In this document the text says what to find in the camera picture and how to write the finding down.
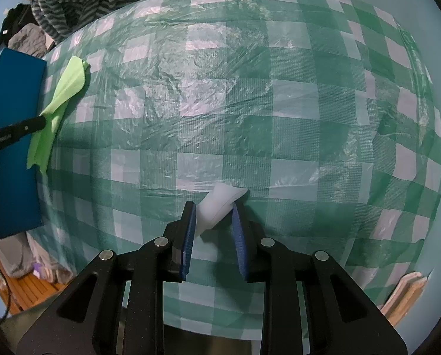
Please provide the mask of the lime green microfiber cloth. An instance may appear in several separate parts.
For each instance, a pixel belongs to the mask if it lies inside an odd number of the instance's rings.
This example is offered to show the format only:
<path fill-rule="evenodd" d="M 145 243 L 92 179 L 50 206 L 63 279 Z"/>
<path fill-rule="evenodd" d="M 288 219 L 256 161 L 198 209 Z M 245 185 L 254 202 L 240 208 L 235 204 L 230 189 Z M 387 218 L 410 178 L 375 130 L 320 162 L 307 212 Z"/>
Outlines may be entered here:
<path fill-rule="evenodd" d="M 47 166 L 59 125 L 70 99 L 83 90 L 86 82 L 86 69 L 89 64 L 79 57 L 72 56 L 55 88 L 50 103 L 41 115 L 46 120 L 42 131 L 34 133 L 27 154 L 27 169 L 38 166 L 41 175 L 47 175 Z"/>

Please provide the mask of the blue cardboard box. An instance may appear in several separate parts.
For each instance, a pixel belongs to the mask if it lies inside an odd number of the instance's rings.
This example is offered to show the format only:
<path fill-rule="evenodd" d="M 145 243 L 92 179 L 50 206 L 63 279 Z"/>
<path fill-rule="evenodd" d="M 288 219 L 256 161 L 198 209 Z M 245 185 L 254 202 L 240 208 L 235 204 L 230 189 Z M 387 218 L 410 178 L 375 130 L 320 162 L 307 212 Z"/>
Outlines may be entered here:
<path fill-rule="evenodd" d="M 22 52 L 0 54 L 0 239 L 42 225 L 27 154 L 31 135 L 45 126 L 38 102 L 46 69 L 44 60 Z"/>

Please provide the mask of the green white checkered tablecloth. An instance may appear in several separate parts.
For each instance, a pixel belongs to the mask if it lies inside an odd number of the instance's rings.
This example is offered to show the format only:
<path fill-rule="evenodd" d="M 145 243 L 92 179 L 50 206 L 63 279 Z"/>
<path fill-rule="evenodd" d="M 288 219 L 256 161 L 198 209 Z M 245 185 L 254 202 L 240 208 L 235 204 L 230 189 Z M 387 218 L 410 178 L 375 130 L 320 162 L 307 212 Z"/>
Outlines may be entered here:
<path fill-rule="evenodd" d="M 418 46 L 359 0 L 144 0 L 47 56 L 44 100 L 89 63 L 38 181 L 30 232 L 81 271 L 138 249 L 218 183 L 268 235 L 331 254 L 377 305 L 441 197 L 441 116 Z"/>

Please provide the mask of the black clothes pile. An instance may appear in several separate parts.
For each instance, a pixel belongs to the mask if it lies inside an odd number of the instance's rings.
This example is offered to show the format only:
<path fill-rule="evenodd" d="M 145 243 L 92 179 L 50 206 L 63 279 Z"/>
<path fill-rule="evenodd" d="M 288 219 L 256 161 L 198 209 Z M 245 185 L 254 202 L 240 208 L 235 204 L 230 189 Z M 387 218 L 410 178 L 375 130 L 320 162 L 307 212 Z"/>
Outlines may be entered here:
<path fill-rule="evenodd" d="M 0 30 L 0 47 L 8 46 L 10 39 L 27 24 L 37 25 L 30 4 L 19 3 L 7 13 Z"/>

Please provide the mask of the small white soft object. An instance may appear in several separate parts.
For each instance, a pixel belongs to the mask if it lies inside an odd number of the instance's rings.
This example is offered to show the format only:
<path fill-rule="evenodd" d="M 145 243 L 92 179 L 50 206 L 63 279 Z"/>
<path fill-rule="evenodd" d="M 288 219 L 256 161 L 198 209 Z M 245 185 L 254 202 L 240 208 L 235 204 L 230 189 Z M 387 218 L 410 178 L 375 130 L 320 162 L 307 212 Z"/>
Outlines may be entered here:
<path fill-rule="evenodd" d="M 197 205 L 197 227 L 195 236 L 214 228 L 233 210 L 233 204 L 248 191 L 225 183 L 216 183 L 213 189 Z"/>

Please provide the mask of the grey puffer jacket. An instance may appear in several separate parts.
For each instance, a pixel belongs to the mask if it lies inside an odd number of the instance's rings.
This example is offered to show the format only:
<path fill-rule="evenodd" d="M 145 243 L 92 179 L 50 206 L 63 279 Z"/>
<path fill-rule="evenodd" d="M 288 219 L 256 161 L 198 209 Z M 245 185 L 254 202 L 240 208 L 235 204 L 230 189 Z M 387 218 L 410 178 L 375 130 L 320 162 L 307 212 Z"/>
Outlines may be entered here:
<path fill-rule="evenodd" d="M 7 47 L 41 59 L 55 47 L 55 41 L 41 27 L 28 23 L 10 38 Z"/>

